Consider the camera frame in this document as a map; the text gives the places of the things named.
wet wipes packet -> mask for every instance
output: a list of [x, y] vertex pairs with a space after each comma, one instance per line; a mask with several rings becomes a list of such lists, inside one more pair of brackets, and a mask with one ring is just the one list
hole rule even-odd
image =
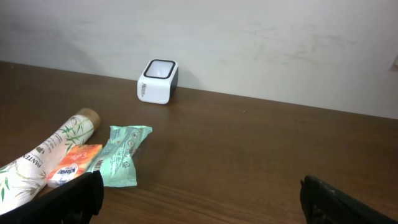
[[108, 142], [87, 172], [99, 170], [106, 187], [136, 186], [132, 155], [151, 132], [147, 126], [111, 126]]

wood grain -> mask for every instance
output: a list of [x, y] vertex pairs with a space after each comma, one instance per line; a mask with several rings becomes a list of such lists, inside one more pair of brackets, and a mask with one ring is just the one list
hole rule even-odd
[[80, 108], [154, 132], [134, 155], [138, 186], [106, 188], [92, 223], [305, 223], [306, 174], [398, 219], [398, 121], [177, 88], [143, 103], [136, 82], [0, 63], [0, 165], [30, 151]]

